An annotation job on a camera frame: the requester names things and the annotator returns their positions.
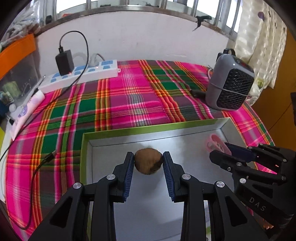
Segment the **plaid tablecloth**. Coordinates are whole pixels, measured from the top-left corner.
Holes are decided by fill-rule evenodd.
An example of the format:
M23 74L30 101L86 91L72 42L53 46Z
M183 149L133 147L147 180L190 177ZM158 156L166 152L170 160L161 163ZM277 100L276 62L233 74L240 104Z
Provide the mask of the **plaid tablecloth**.
M13 228L27 240L66 190L79 181L82 134L136 126L231 117L246 145L271 137L248 104L235 112L207 107L190 95L206 90L208 69L168 61L122 61L117 78L75 85L44 111L10 148L6 166L6 199L11 218L25 226L29 217L29 187L34 169L46 154L56 159L44 165L34 182L33 218L27 231ZM61 93L46 95L38 113Z

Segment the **brown round object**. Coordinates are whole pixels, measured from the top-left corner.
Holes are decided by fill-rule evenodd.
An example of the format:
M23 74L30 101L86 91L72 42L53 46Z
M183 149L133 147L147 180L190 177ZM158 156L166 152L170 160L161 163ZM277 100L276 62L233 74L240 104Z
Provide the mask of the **brown round object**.
M153 148L140 149L135 153L135 167L145 175L151 175L160 169L162 154Z

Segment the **purple dot on curtain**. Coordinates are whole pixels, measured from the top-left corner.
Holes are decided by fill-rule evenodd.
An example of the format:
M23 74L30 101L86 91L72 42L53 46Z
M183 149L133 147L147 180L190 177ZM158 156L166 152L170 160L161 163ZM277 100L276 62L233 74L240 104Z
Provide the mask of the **purple dot on curtain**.
M264 21L264 12L259 12L258 17Z

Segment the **white wall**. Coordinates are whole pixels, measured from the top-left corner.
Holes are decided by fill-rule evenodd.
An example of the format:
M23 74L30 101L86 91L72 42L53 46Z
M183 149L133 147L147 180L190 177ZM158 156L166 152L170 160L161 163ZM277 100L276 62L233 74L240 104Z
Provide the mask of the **white wall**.
M170 15L151 12L106 12L60 24L36 38L34 54L40 76L57 72L55 56L60 37L79 30L86 36L90 55L105 59L171 60L214 66L218 52L228 38L196 23ZM82 36L70 33L62 40L64 50L71 49L74 64L86 62L86 45Z

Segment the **white tube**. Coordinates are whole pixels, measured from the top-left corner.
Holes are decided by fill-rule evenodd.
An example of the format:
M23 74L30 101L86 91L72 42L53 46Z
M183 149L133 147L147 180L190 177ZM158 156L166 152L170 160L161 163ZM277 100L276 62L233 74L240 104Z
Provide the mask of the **white tube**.
M45 99L44 94L39 90L35 95L29 100L29 102L24 106L21 113L18 115L14 124L12 125L12 130L10 131L12 140L15 140L16 135L25 124L27 119L33 114L36 108Z

